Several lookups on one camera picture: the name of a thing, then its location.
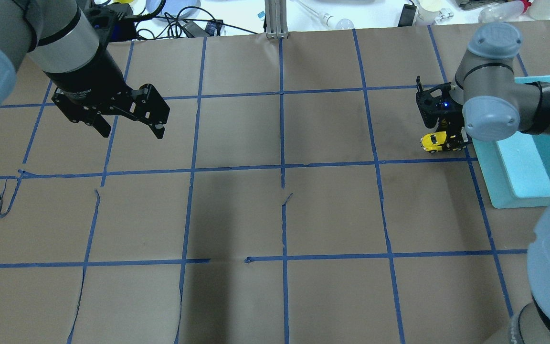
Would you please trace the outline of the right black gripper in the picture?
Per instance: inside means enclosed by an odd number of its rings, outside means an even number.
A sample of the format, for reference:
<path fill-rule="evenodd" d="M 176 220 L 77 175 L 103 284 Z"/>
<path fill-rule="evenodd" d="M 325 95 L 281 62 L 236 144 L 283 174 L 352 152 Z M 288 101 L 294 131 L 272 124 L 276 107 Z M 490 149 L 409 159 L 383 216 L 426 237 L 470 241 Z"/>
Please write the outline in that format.
<path fill-rule="evenodd" d="M 448 82 L 425 90 L 421 77 L 418 76 L 415 81 L 415 102 L 423 123 L 429 129 L 437 127 L 437 130 L 445 130 L 443 151 L 461 151 L 469 146 L 472 139 L 464 126 L 462 105 L 450 94 L 455 86 Z"/>

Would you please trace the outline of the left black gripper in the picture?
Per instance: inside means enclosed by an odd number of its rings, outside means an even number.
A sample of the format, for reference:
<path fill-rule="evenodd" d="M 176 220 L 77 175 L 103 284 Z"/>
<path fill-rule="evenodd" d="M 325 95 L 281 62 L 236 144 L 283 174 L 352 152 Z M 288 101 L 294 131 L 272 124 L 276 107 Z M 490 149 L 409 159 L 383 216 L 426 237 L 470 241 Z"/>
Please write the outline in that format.
<path fill-rule="evenodd" d="M 170 107 L 151 84 L 132 89 L 106 48 L 98 48 L 83 67 L 53 73 L 56 85 L 52 101 L 72 123 L 92 126 L 108 139 L 112 127 L 105 116 L 123 116 L 150 127 L 157 139 L 165 133 Z"/>

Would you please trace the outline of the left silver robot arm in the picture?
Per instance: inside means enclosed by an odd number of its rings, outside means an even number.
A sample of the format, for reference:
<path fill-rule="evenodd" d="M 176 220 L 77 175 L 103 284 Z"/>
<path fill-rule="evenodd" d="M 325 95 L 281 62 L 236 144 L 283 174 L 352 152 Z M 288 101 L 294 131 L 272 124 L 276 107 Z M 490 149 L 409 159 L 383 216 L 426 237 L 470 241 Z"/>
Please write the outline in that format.
<path fill-rule="evenodd" d="M 81 6 L 75 0 L 0 0 L 0 107 L 17 82 L 25 57 L 52 80 L 52 101 L 72 123 L 109 137 L 105 116 L 145 124 L 162 139 L 170 108 L 154 85 L 133 89 L 107 50 L 116 27 L 124 34 L 164 7 L 133 15 L 109 7 Z"/>

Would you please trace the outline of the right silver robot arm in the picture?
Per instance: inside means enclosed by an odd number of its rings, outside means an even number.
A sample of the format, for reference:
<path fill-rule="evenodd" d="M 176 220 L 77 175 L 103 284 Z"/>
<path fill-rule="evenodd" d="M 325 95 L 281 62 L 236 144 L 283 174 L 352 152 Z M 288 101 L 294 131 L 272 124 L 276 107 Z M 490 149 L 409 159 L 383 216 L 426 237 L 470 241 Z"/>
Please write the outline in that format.
<path fill-rule="evenodd" d="M 550 344 L 550 76 L 515 78 L 513 59 L 523 38 L 508 22 L 474 33 L 451 83 L 424 89 L 416 103 L 434 134 L 430 153 L 473 144 L 495 208 L 546 209 L 527 250 L 532 300 L 489 344 Z"/>

